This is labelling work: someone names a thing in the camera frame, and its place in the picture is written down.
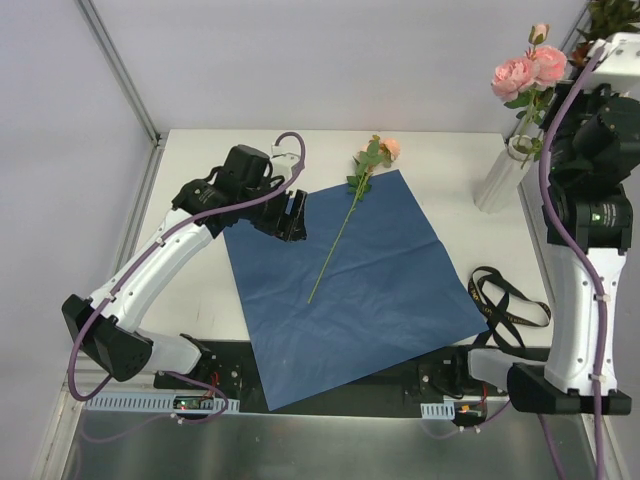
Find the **single pink rose stem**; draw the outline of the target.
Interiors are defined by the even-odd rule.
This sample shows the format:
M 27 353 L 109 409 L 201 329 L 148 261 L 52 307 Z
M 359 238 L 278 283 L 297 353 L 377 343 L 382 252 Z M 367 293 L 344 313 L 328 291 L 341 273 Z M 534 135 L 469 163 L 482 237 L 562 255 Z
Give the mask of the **single pink rose stem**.
M 557 48 L 533 45 L 523 56 L 506 60 L 494 70 L 494 95 L 506 108 L 517 110 L 516 118 L 522 121 L 514 149 L 525 155 L 525 162 L 539 159 L 542 141 L 538 137 L 525 141 L 525 132 L 532 124 L 542 124 L 566 65 L 565 54 Z

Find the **orange brown flower stem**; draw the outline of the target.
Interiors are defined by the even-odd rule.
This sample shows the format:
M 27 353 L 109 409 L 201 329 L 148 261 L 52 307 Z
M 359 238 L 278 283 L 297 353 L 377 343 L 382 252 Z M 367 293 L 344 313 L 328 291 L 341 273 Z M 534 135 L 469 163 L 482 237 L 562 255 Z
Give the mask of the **orange brown flower stem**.
M 595 0 L 587 5 L 588 25 L 577 28 L 580 40 L 571 53 L 569 62 L 574 67 L 586 64 L 587 53 L 599 39 L 607 39 L 617 33 L 639 32 L 639 2 L 633 0 Z

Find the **blue wrapping paper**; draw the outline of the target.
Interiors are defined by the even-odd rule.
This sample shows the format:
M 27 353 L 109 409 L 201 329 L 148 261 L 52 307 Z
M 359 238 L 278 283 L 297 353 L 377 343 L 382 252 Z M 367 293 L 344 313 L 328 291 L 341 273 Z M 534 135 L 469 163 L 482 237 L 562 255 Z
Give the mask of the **blue wrapping paper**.
M 303 241 L 224 235 L 270 409 L 478 335 L 483 316 L 397 171 L 311 193 Z

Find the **pink artificial flower bunch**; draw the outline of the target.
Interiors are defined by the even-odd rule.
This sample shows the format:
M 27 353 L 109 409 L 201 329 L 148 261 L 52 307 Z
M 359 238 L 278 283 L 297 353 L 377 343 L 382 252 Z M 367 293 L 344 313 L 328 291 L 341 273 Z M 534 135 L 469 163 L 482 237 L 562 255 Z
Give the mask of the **pink artificial flower bunch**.
M 354 162 L 353 174 L 346 177 L 348 193 L 352 196 L 351 205 L 349 206 L 346 216 L 336 237 L 334 238 L 313 288 L 308 296 L 308 304 L 312 303 L 316 295 L 331 258 L 334 255 L 351 216 L 357 209 L 358 203 L 363 201 L 365 195 L 370 192 L 372 188 L 371 179 L 374 176 L 374 173 L 379 167 L 386 169 L 390 168 L 400 156 L 400 153 L 401 147 L 396 139 L 381 138 L 378 134 L 373 134 L 367 144 L 352 157 Z

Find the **black ribbon gold lettering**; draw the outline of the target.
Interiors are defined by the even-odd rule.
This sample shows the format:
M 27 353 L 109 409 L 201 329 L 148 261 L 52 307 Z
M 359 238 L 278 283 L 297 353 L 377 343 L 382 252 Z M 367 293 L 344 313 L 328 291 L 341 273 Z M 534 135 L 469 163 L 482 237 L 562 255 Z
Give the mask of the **black ribbon gold lettering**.
M 484 293 L 483 287 L 486 284 L 491 284 L 503 292 L 497 303 Z M 529 299 L 494 267 L 480 266 L 474 269 L 467 284 L 467 291 L 487 324 L 487 330 L 476 336 L 473 342 L 475 347 L 486 347 L 492 339 L 503 353 L 524 358 L 527 347 L 517 327 L 547 328 L 551 324 L 552 314 L 549 306 L 544 302 Z M 545 322 L 538 324 L 511 313 L 509 311 L 511 298 L 540 308 L 544 313 Z

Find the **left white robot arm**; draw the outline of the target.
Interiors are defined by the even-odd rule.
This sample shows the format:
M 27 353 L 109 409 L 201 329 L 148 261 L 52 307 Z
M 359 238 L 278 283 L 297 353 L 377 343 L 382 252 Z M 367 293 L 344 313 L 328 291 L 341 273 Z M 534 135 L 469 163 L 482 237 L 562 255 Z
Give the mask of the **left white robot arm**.
M 246 221 L 285 242 L 305 239 L 305 192 L 289 186 L 305 154 L 280 144 L 264 153 L 230 149 L 221 166 L 184 184 L 154 235 L 105 285 L 88 297 L 70 295 L 61 311 L 80 351 L 119 382 L 143 370 L 174 371 L 188 388 L 211 377 L 211 355 L 195 339 L 141 329 L 156 297 L 183 266 L 224 229 Z

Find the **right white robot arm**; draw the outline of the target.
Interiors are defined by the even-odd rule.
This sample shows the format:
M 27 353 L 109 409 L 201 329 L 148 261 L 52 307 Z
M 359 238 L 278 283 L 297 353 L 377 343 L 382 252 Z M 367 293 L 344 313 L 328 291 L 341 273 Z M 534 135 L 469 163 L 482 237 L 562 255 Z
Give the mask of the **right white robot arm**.
M 633 208 L 623 181 L 639 163 L 639 104 L 603 83 L 554 104 L 543 129 L 550 158 L 540 165 L 550 282 L 555 300 L 548 351 L 507 342 L 500 327 L 520 319 L 509 303 L 521 292 L 492 267 L 472 273 L 468 291 L 489 329 L 457 356 L 452 387 L 473 394 L 484 383 L 505 391 L 521 412 L 625 416 L 632 400 L 612 359 L 617 284 L 632 242 Z

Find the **white ribbed vase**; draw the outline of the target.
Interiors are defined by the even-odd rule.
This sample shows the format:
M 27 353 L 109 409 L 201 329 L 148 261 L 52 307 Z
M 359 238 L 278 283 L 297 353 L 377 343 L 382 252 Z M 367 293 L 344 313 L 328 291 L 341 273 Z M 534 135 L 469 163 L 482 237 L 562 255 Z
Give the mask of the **white ribbed vase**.
M 474 194 L 474 204 L 481 212 L 498 213 L 511 203 L 539 144 L 538 138 L 528 135 L 515 135 L 507 141 Z

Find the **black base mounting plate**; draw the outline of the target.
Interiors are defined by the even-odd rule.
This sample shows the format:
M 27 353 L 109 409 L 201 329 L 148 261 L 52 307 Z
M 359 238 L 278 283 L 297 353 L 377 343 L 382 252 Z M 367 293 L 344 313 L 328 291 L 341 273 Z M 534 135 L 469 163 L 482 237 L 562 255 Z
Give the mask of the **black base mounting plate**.
M 182 334 L 178 339 L 196 355 L 196 361 L 181 373 L 173 365 L 157 367 L 174 377 L 162 380 L 164 388 L 222 387 L 225 393 L 248 394 L 239 380 L 231 378 L 233 369 L 240 371 L 247 364 L 257 367 L 253 348 L 247 342 L 200 342 Z M 151 370 L 152 354 L 159 351 L 159 343 L 135 334 L 117 333 L 95 337 L 87 355 L 118 382 L 132 379 L 141 371 Z M 520 412 L 536 414 L 572 414 L 581 411 L 576 389 L 563 391 L 545 378 L 546 363 L 541 348 L 527 349 L 524 358 L 500 351 L 497 347 L 462 345 L 443 347 L 431 353 L 411 358 L 400 364 L 398 379 L 408 388 L 408 395 L 416 400 L 424 396 L 422 374 L 432 372 L 435 379 L 447 380 L 458 390 L 448 391 L 439 384 L 430 386 L 436 393 L 450 394 L 460 400 L 475 386 L 484 382 L 507 392 Z

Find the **aluminium front rail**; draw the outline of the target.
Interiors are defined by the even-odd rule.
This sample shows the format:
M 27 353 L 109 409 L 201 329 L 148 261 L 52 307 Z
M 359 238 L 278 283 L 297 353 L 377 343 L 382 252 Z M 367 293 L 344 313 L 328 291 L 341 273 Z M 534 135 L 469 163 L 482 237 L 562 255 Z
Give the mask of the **aluminium front rail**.
M 448 348 L 452 355 L 445 375 L 450 395 L 460 395 L 465 382 L 485 382 L 524 399 L 541 395 L 589 397 L 599 391 L 608 395 L 617 388 L 613 363 L 605 356 L 595 365 L 595 353 L 587 348 L 572 352 L 562 347 L 507 348 L 459 345 Z M 388 368 L 410 367 L 435 361 L 436 352 L 401 360 L 383 352 L 331 352 L 309 348 L 286 350 L 250 345 L 247 342 L 214 342 L 199 357 L 133 355 L 123 369 L 108 373 L 104 383 L 128 382 L 142 373 L 155 375 L 160 390 L 205 390 L 224 392 L 250 384 L 257 375 L 272 406 L 301 399 L 367 379 Z

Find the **left aluminium frame post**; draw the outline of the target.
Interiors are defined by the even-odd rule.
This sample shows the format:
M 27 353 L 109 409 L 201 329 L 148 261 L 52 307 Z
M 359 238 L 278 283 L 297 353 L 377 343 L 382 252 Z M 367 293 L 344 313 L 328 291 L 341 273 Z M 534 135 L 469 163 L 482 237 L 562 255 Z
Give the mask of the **left aluminium frame post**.
M 88 26 L 121 93 L 124 95 L 146 137 L 154 146 L 158 146 L 162 140 L 162 133 L 152 120 L 95 2 L 92 0 L 75 0 L 74 4 Z

